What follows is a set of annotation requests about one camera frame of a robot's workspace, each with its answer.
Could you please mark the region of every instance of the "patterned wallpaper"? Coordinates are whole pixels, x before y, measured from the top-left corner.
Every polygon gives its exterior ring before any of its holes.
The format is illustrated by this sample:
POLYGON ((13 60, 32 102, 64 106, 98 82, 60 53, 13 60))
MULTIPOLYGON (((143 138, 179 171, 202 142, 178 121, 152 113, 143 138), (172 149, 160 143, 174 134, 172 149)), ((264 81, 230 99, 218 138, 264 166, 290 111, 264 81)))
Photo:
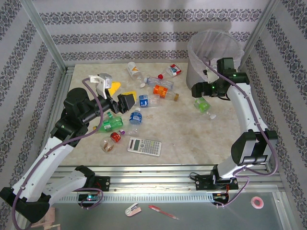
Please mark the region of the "patterned wallpaper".
POLYGON ((306 3, 283 0, 243 70, 269 128, 279 136, 279 171, 299 229, 307 229, 306 3))
POLYGON ((73 66, 187 61, 189 39, 209 28, 229 31, 243 47, 268 0, 65 2, 33 1, 66 64, 73 66))
MULTIPOLYGON (((0 1, 0 188, 12 186, 42 145, 61 72, 17 0, 0 1)), ((11 225, 0 200, 0 230, 11 225)))

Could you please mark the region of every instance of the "plastic bottle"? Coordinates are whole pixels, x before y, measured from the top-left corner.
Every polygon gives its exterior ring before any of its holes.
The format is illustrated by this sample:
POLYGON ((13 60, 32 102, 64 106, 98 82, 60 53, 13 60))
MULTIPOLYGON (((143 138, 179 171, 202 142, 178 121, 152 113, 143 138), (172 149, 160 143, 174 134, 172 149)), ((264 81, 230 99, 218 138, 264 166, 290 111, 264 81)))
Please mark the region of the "plastic bottle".
POLYGON ((156 85, 161 85, 168 89, 173 89, 174 83, 169 80, 161 80, 159 78, 148 77, 144 79, 144 82, 150 87, 155 87, 156 85))
POLYGON ((165 98, 167 100, 171 100, 175 102, 178 100, 178 97, 179 97, 178 93, 175 93, 174 91, 167 89, 160 85, 156 85, 154 87, 153 93, 160 95, 161 98, 165 98))
POLYGON ((160 95, 158 94, 140 95, 139 99, 141 108, 157 107, 160 104, 160 95))
POLYGON ((170 79, 170 78, 173 78, 174 76, 178 75, 181 73, 181 69, 173 64, 173 65, 170 65, 168 67, 166 67, 162 72, 161 74, 158 75, 158 78, 159 79, 170 79))
POLYGON ((136 107, 135 111, 132 112, 130 115, 128 135, 134 137, 138 136, 140 133, 141 123, 142 123, 141 109, 136 107))
POLYGON ((127 64, 127 71, 130 74, 131 78, 138 83, 140 88, 143 88, 145 86, 144 77, 133 61, 127 64))
POLYGON ((115 143, 119 142, 121 136, 125 134, 124 130, 113 132, 109 137, 105 137, 100 142, 100 147, 104 152, 110 152, 113 150, 115 143))
POLYGON ((194 102, 194 106, 201 112, 206 113, 207 116, 213 120, 216 118, 216 114, 209 113, 211 105, 202 97, 197 98, 194 102))
POLYGON ((117 129, 122 127, 124 124, 122 122, 122 119, 120 116, 110 118, 103 122, 102 126, 98 130, 98 132, 109 132, 111 130, 117 129))

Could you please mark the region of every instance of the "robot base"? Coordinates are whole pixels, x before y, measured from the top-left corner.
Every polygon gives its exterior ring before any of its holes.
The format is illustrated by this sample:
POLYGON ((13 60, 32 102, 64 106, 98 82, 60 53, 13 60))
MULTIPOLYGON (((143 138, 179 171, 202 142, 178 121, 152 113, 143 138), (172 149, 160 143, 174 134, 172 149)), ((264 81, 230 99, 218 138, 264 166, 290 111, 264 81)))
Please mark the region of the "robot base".
POLYGON ((221 178, 217 171, 217 165, 211 170, 210 175, 191 176, 190 178, 195 181, 196 190, 238 190, 238 182, 235 177, 233 178, 221 178))

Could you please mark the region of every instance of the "clear plastic bottle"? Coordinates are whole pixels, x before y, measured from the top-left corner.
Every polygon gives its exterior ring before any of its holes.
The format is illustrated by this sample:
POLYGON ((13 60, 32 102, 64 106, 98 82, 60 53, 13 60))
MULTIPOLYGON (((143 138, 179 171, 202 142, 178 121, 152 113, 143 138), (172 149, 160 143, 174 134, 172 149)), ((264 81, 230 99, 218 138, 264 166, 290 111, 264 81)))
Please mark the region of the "clear plastic bottle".
POLYGON ((141 108, 157 107, 160 105, 160 95, 140 95, 139 104, 141 108))
POLYGON ((171 100, 171 101, 175 101, 175 102, 178 100, 178 97, 179 97, 178 93, 175 93, 174 91, 167 89, 167 88, 160 86, 160 85, 156 85, 154 87, 153 93, 160 95, 161 98, 171 100))
POLYGON ((174 76, 178 75, 181 73, 181 69, 173 64, 173 65, 170 65, 168 67, 166 67, 162 72, 161 74, 158 75, 158 78, 159 79, 170 79, 170 78, 173 78, 174 76))
POLYGON ((127 71, 130 74, 131 78, 137 82, 140 88, 143 88, 145 86, 144 77, 133 61, 127 64, 127 71))
POLYGON ((168 89, 173 89, 174 83, 169 80, 161 80, 159 78, 148 77, 144 79, 144 82, 150 87, 155 87, 156 85, 161 85, 168 89))
POLYGON ((210 108, 211 105, 202 97, 197 98, 194 102, 194 106, 201 112, 207 114, 207 116, 213 120, 216 118, 216 114, 211 114, 210 108))
POLYGON ((100 147, 104 152, 110 152, 113 150, 115 143, 119 142, 121 136, 125 134, 124 130, 113 132, 109 137, 105 137, 100 142, 100 147))
POLYGON ((141 123, 142 123, 141 109, 136 107, 135 111, 132 112, 130 115, 128 135, 137 137, 140 133, 141 123))

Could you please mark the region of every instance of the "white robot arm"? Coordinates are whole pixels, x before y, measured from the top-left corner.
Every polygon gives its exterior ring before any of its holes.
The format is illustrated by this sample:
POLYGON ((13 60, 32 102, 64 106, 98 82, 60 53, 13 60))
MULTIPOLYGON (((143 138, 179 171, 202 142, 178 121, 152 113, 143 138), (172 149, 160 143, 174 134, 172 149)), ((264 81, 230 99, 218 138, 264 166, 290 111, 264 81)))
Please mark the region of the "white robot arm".
POLYGON ((196 98, 227 96, 236 110, 242 135, 232 145, 231 156, 215 165, 210 176, 191 177, 196 181, 197 190, 238 189, 237 183, 234 183, 235 174, 242 168, 248 169, 254 165, 266 164, 271 157, 272 146, 275 146, 277 142, 277 133, 268 130, 256 108, 246 73, 235 70, 232 58, 222 58, 217 61, 217 74, 220 78, 214 82, 195 84, 191 89, 192 96, 196 98))
POLYGON ((5 187, 0 191, 0 197, 11 207, 17 200, 16 210, 31 223, 38 222, 49 207, 63 196, 80 188, 95 188, 94 185, 102 180, 101 177, 95 176, 93 171, 82 165, 78 166, 69 176, 46 185, 59 164, 86 134, 90 121, 100 116, 101 111, 111 109, 115 114, 125 113, 135 104, 132 94, 120 94, 118 102, 115 102, 107 90, 111 87, 111 76, 100 75, 103 79, 99 76, 89 78, 91 82, 97 83, 99 96, 96 99, 90 101, 83 88, 75 88, 68 92, 61 119, 52 129, 51 137, 36 161, 12 188, 5 187))

